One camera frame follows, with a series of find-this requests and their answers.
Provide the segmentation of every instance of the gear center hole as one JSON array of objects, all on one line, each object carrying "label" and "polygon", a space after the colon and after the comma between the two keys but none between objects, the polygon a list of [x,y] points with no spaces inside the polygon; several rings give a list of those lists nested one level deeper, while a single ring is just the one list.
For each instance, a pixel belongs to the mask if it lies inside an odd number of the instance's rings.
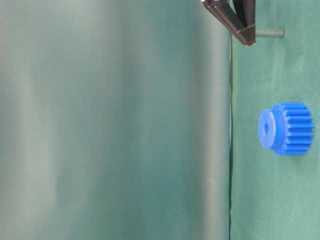
[{"label": "gear center hole", "polygon": [[268,131],[269,131],[269,127],[268,127],[268,124],[266,123],[264,125],[264,134],[267,135],[268,134]]}]

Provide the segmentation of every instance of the blue plastic gear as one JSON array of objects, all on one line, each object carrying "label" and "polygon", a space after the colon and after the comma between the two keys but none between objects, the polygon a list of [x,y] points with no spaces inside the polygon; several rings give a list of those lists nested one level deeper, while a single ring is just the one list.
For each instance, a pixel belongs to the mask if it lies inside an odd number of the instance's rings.
[{"label": "blue plastic gear", "polygon": [[278,102],[262,111],[258,122],[261,145],[278,155],[302,155],[312,144],[313,118],[301,102]]}]

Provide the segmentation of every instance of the green cloth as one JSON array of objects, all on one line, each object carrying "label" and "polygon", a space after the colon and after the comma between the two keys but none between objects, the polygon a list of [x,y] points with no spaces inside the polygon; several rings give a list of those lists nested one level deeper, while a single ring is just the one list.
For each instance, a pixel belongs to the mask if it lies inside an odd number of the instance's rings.
[{"label": "green cloth", "polygon": [[0,239],[226,239],[228,35],[202,3],[0,2]]},{"label": "green cloth", "polygon": [[257,28],[285,38],[233,38],[232,240],[301,240],[320,236],[319,134],[303,156],[277,156],[258,138],[258,118],[276,102],[303,102],[314,125],[320,112],[320,1],[257,1]]}]

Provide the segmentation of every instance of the dark metal bracket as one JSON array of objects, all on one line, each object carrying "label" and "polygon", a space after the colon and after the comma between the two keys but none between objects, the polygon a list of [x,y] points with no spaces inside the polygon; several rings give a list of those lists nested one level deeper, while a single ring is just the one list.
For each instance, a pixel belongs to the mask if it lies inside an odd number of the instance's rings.
[{"label": "dark metal bracket", "polygon": [[235,12],[228,0],[201,0],[209,10],[241,43],[256,42],[256,0],[233,0]]}]

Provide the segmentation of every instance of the metal rod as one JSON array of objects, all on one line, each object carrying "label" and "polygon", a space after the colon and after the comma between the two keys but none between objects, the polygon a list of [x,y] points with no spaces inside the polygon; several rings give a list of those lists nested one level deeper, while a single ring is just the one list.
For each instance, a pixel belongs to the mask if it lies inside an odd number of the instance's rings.
[{"label": "metal rod", "polygon": [[257,38],[283,38],[285,30],[282,28],[258,28],[255,31]]},{"label": "metal rod", "polygon": [[229,240],[229,33],[218,21],[208,18],[204,29],[208,32],[206,43],[207,64],[203,71],[203,88],[199,108],[201,160],[202,240]]}]

